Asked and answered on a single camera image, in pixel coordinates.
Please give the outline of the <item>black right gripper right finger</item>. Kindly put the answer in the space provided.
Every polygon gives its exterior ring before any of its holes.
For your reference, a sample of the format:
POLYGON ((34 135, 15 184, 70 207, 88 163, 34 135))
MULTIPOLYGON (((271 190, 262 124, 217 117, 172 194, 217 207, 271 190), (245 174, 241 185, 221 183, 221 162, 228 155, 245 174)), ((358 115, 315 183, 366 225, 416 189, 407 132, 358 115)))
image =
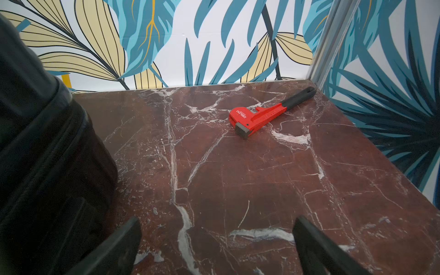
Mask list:
POLYGON ((304 275, 370 274, 303 215, 296 218, 292 233, 304 275))

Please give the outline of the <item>black hard-shell suitcase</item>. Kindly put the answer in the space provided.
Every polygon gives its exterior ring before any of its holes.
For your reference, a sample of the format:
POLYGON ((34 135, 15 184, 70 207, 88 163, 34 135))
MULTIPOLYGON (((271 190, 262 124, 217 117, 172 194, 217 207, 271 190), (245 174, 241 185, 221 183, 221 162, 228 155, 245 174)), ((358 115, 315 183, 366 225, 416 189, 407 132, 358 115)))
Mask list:
POLYGON ((87 111, 1 17, 1 273, 63 275, 95 250, 117 179, 87 111))

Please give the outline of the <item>red pipe wrench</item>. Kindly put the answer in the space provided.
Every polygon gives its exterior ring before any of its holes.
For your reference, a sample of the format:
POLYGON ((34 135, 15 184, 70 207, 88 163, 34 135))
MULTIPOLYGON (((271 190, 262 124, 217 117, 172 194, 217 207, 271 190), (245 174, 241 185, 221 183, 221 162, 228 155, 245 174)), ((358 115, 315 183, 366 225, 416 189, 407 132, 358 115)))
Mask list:
POLYGON ((230 111, 229 121, 235 133, 247 139, 281 114, 313 98, 315 94, 316 88, 308 87, 270 108, 256 107, 253 112, 245 107, 237 107, 230 111))

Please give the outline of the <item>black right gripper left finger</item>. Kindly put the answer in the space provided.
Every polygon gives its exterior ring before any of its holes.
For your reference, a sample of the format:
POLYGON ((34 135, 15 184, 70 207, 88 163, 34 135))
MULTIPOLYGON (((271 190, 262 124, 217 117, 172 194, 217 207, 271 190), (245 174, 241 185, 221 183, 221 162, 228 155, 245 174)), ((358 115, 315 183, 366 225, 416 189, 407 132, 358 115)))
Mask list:
POLYGON ((67 274, 69 275, 130 275, 142 238, 140 221, 130 218, 115 230, 86 258, 67 274))

